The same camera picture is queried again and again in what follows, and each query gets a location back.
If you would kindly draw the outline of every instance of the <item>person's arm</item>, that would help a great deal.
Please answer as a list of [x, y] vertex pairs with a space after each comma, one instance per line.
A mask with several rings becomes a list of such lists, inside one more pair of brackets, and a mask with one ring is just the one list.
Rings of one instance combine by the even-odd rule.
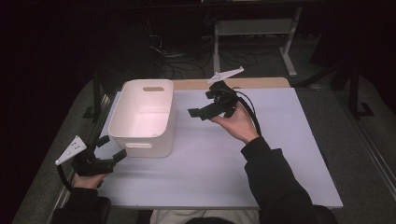
[[53, 211], [52, 224], [97, 224], [99, 214], [95, 210], [97, 186], [106, 175], [79, 176], [73, 178], [70, 197], [63, 208]]
[[237, 104], [229, 118], [215, 117], [231, 136], [246, 145], [242, 154], [250, 190], [262, 210], [261, 223], [318, 223], [308, 193], [294, 178], [281, 149], [272, 150], [257, 135], [246, 109]]

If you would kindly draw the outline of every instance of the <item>white table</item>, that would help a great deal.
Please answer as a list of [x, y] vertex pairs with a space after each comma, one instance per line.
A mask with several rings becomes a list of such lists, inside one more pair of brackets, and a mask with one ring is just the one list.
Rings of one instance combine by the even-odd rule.
[[[282, 148], [313, 203], [342, 207], [295, 90], [240, 91], [253, 102], [262, 135], [271, 148]], [[188, 113], [189, 108], [213, 102], [205, 98], [205, 92], [175, 91], [177, 124], [172, 153], [162, 159], [125, 158], [106, 178], [99, 194], [110, 198], [115, 206], [138, 209], [258, 209], [248, 187], [246, 161], [240, 153], [243, 143], [219, 125], [193, 119]], [[107, 134], [109, 118], [102, 135]], [[111, 140], [95, 153], [106, 159], [119, 150]]]

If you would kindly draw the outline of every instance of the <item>white plastic bin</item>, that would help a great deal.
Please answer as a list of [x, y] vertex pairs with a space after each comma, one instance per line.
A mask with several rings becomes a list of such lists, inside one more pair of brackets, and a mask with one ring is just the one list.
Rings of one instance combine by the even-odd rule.
[[126, 149], [128, 157], [161, 158], [171, 153], [177, 115], [173, 91], [168, 79], [124, 84], [108, 134]]

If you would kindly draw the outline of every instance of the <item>black sleeve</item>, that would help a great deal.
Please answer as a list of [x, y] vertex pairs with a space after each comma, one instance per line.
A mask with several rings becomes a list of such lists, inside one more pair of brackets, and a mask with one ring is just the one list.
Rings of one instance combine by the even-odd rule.
[[72, 189], [66, 205], [53, 212], [52, 224], [100, 223], [95, 211], [97, 195], [97, 189]]
[[294, 178], [281, 149], [271, 150], [258, 137], [241, 152], [247, 160], [250, 190], [262, 210], [261, 223], [318, 223], [311, 199]]

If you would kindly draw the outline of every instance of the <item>black clamp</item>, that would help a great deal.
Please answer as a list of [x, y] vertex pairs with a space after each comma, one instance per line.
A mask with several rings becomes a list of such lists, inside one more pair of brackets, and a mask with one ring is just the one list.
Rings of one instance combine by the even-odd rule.
[[93, 153], [96, 147], [101, 147], [109, 142], [109, 137], [103, 136], [99, 138], [95, 144], [88, 144], [87, 149], [78, 153], [72, 161], [72, 167], [78, 175], [92, 176], [100, 174], [108, 174], [113, 172], [113, 168], [117, 162], [126, 157], [126, 150], [123, 149], [113, 155], [113, 159], [101, 160], [95, 157]]
[[201, 118], [201, 120], [212, 119], [224, 113], [225, 118], [233, 115], [235, 105], [239, 101], [236, 92], [225, 84], [224, 81], [215, 82], [206, 92], [207, 99], [214, 99], [214, 103], [201, 109], [189, 109], [192, 118]]

